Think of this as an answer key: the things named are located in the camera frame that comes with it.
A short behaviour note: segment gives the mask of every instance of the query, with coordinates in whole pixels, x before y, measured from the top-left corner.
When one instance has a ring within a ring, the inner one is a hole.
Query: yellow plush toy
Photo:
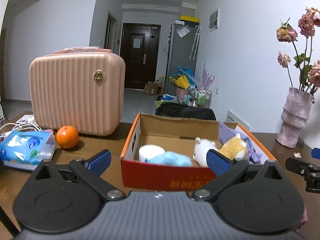
[[[238,133],[235,137],[227,141],[219,150],[222,155],[233,160],[235,158],[247,159],[248,148],[247,144],[241,140]]]

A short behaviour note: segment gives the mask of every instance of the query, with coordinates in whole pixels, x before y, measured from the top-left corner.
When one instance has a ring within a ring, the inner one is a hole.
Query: refrigerator
[[[179,72],[176,69],[177,66],[191,69],[193,74],[196,68],[196,59],[193,60],[194,53],[192,54],[191,60],[189,60],[193,42],[196,35],[196,28],[189,27],[191,32],[186,36],[181,38],[177,33],[177,29],[183,25],[173,23],[171,26],[170,36],[169,36],[169,53],[167,61],[167,71],[166,71],[166,84],[164,92],[169,95],[176,96],[177,89],[170,81],[169,77],[173,74]]]

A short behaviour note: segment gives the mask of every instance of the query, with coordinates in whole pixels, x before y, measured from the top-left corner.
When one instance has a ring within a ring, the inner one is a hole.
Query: floor
[[[155,100],[155,96],[143,95],[143,91],[125,89],[121,122],[132,123],[137,113],[154,114],[156,111]],[[23,112],[32,111],[30,104],[4,101],[2,105],[9,120]]]

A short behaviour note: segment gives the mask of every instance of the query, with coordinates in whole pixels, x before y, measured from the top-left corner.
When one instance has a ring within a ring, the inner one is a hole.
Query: pink suitcase
[[[77,47],[36,58],[30,66],[35,121],[41,127],[74,126],[105,136],[120,123],[125,64],[111,50]]]

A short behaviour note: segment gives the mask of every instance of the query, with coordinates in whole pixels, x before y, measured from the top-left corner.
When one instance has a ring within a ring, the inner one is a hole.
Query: vase
[[[288,148],[295,148],[299,134],[306,128],[312,106],[313,96],[297,88],[289,88],[287,101],[283,107],[283,121],[277,141]]]

